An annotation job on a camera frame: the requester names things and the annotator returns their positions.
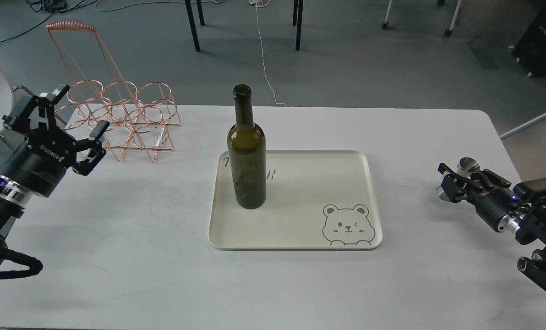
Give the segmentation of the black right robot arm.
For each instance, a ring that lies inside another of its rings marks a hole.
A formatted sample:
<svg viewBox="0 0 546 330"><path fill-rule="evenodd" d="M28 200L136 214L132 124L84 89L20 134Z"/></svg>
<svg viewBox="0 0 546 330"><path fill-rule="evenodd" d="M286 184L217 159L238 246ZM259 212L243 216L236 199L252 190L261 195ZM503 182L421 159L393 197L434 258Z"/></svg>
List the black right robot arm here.
<svg viewBox="0 0 546 330"><path fill-rule="evenodd" d="M495 232L511 232L522 246L543 243L531 257L520 257L517 268L546 291L546 178L510 181L489 169L481 169L474 159L461 159L456 170L440 163L442 175L437 195L443 201L468 201L477 215Z"/></svg>

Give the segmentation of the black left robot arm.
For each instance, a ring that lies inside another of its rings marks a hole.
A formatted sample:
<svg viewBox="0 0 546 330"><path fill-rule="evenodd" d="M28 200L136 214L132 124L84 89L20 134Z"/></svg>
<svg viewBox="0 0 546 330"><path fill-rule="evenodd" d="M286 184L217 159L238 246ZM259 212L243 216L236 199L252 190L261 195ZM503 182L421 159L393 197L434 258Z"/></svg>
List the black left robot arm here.
<svg viewBox="0 0 546 330"><path fill-rule="evenodd" d="M53 92L22 96L3 127L24 136L24 142L0 167L0 280L38 275L43 263L10 249L5 239L32 196L49 197L68 169L88 176L105 157L103 135L109 121L99 121L88 138L76 140L57 124L55 106L70 86Z"/></svg>

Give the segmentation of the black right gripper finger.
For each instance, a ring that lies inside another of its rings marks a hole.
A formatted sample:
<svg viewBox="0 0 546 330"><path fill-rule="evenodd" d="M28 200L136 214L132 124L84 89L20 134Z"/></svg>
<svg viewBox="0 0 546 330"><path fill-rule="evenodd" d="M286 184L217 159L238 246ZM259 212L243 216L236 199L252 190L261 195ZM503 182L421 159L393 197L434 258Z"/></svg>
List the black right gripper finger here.
<svg viewBox="0 0 546 330"><path fill-rule="evenodd" d="M511 196L511 183L497 173L484 169L472 174L472 195L487 196L491 193L502 193Z"/></svg>
<svg viewBox="0 0 546 330"><path fill-rule="evenodd" d="M462 200L470 200L471 198L484 197L472 195L473 182L471 176L467 178L457 175L457 173L455 173L454 170L445 163L440 163L437 171L441 173L441 175L445 171L450 171L450 173L444 177L443 184L441 184L450 202L459 203Z"/></svg>

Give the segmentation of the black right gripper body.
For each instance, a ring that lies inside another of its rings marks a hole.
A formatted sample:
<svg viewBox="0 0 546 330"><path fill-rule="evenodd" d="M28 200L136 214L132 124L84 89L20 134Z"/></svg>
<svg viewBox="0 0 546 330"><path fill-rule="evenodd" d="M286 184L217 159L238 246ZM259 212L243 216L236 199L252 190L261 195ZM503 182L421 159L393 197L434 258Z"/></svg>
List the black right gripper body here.
<svg viewBox="0 0 546 330"><path fill-rule="evenodd" d="M528 211L524 200L503 187L472 192L472 205L477 215L495 232L518 232Z"/></svg>

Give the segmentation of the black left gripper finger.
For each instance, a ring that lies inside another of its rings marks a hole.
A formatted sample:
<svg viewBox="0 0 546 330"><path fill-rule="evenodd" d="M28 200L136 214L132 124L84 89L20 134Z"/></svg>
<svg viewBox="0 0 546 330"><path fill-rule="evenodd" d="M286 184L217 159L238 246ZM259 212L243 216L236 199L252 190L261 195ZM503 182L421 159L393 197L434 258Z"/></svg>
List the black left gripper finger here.
<svg viewBox="0 0 546 330"><path fill-rule="evenodd" d="M61 130L55 118L55 106L69 90L67 84L59 84L51 93L22 96L12 111L3 115L3 127L23 136L53 134Z"/></svg>
<svg viewBox="0 0 546 330"><path fill-rule="evenodd" d="M81 161L76 161L72 165L72 170L81 176L88 176L91 171L99 164L99 162L105 157L106 150L103 147L101 139L104 137L104 133L110 125L109 121L100 121L97 123L93 131L89 134L87 139L78 140L73 143L73 152L88 151L87 156Z"/></svg>

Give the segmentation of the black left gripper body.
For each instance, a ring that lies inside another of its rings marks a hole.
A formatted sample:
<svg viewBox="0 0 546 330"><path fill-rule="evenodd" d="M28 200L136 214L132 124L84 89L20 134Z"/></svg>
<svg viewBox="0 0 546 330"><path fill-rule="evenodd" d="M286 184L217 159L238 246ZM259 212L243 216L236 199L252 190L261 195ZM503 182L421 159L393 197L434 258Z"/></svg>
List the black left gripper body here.
<svg viewBox="0 0 546 330"><path fill-rule="evenodd" d="M63 130L28 137L1 165L0 176L33 194L49 197L76 163L75 145L74 136Z"/></svg>

